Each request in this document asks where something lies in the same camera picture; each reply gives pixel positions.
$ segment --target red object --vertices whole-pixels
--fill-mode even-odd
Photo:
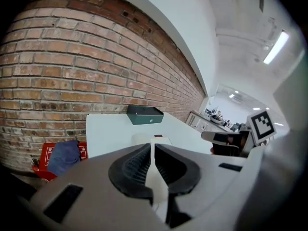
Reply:
[[[50,155],[55,145],[56,145],[55,143],[44,143],[42,154],[40,156],[39,166],[36,167],[32,165],[32,169],[34,173],[36,173],[40,178],[43,178],[46,180],[52,180],[56,178],[54,174],[52,174],[51,172],[47,170]],[[87,142],[80,142],[78,144],[78,148],[80,151],[81,160],[87,159],[88,158]]]

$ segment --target blue cloth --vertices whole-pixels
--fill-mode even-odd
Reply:
[[[48,171],[60,176],[79,161],[78,141],[58,142],[51,153]]]

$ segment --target brick wall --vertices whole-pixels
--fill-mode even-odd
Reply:
[[[205,94],[164,31],[123,0],[32,0],[0,48],[0,160],[86,139],[86,115],[156,106],[185,121]]]

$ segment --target ceiling light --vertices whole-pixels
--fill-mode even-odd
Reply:
[[[265,64],[270,64],[270,62],[275,58],[275,56],[279,53],[279,51],[283,48],[285,43],[287,42],[289,38],[289,35],[285,32],[282,31],[281,34],[279,35],[279,38],[273,48],[271,48],[269,54],[267,57],[264,59]]]

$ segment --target dark green box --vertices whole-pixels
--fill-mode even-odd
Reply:
[[[160,123],[164,113],[155,107],[130,104],[126,112],[133,125]]]

